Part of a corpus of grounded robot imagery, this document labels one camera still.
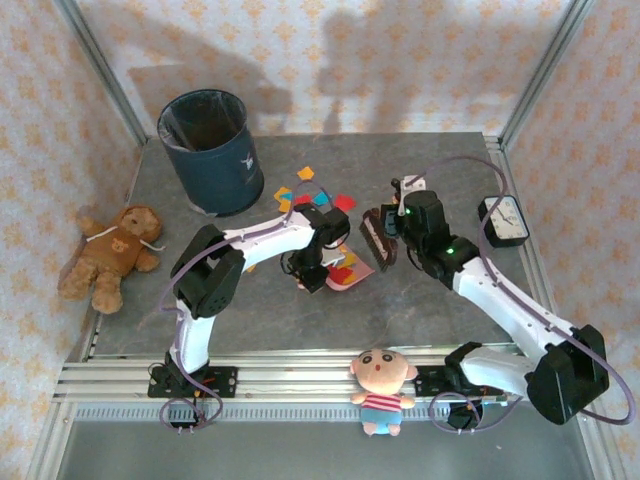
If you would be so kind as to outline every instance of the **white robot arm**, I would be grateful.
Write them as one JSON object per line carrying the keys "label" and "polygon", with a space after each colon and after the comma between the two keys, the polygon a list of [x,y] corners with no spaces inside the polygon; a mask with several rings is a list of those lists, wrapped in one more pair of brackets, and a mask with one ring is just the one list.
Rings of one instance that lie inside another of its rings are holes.
{"label": "white robot arm", "polygon": [[313,293],[325,284],[327,266],[344,257],[333,246],[349,229],[349,217],[339,208],[321,213],[311,204],[294,207],[290,216],[245,229],[220,231],[213,224],[200,229],[175,264],[172,277],[207,248],[226,245],[197,262],[175,284],[173,293],[181,312],[178,322],[183,324],[165,364],[154,368],[153,380],[172,396],[189,396],[193,388],[182,371],[203,380],[213,324],[231,303],[242,273],[263,260],[293,252],[286,261],[287,273]]}
{"label": "white robot arm", "polygon": [[[416,177],[392,181],[396,203],[365,213],[360,230],[379,263],[401,239],[417,258],[414,265],[468,299],[502,327],[523,355],[510,355],[470,342],[447,359],[464,383],[488,386],[528,399],[545,418],[566,423],[609,387],[606,370],[560,333],[603,359],[604,339],[592,326],[581,329],[542,308],[504,277],[466,238],[452,235],[442,203]],[[534,314],[542,316],[541,323]]]}

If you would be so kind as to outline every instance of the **blue trash can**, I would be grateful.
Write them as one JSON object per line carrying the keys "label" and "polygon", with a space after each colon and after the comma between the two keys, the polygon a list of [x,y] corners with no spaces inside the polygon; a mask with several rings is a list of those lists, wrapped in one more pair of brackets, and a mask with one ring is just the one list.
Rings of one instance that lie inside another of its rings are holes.
{"label": "blue trash can", "polygon": [[264,175],[246,107],[235,95],[213,89],[185,93],[162,110],[157,130],[197,211],[230,216],[260,198]]}

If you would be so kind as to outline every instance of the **orange floral wallpaper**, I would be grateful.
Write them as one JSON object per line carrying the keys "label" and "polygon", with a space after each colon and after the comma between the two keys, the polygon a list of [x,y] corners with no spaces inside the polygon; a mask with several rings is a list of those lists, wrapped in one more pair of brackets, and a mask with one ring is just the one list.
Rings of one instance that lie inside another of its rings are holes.
{"label": "orange floral wallpaper", "polygon": [[87,311],[56,295],[75,213],[122,206],[138,155],[54,2],[5,1],[0,28],[0,477],[13,480]]}
{"label": "orange floral wallpaper", "polygon": [[[509,152],[563,316],[604,333],[640,401],[640,8],[598,0]],[[606,394],[626,414],[621,391]],[[628,478],[640,428],[614,427]]]}
{"label": "orange floral wallpaper", "polygon": [[256,134],[504,127],[569,0],[79,0],[149,135],[196,88]]}

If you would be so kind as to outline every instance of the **stuffed toy doll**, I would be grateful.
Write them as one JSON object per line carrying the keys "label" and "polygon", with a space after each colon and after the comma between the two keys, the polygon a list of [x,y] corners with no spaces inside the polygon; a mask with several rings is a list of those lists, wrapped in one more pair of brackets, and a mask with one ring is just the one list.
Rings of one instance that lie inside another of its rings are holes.
{"label": "stuffed toy doll", "polygon": [[95,283],[93,308],[104,314],[115,313],[122,307],[122,278],[134,268],[150,272],[160,263],[149,250],[162,250],[150,244],[160,236],[162,222],[151,208],[137,205],[120,211],[110,225],[101,225],[88,216],[81,217],[78,224],[88,238],[59,286],[59,294],[65,300],[82,300]]}
{"label": "stuffed toy doll", "polygon": [[415,400],[399,395],[405,380],[418,375],[416,367],[391,350],[367,350],[351,362],[351,373],[366,392],[356,393],[351,402],[362,405],[360,420],[364,432],[396,436],[400,433],[402,409],[413,408]]}

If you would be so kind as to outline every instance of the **brown teddy bear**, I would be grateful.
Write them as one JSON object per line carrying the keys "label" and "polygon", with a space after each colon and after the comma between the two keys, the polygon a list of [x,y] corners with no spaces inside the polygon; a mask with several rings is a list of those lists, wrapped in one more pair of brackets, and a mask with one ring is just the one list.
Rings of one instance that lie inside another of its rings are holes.
{"label": "brown teddy bear", "polygon": [[82,300],[95,281],[91,304],[97,311],[110,314],[122,307],[120,281],[133,268],[150,272],[160,260],[145,247],[160,236],[162,222],[149,207],[132,206],[123,209],[105,227],[91,217],[78,220],[82,232],[88,237],[75,266],[62,281],[60,295],[66,300]]}

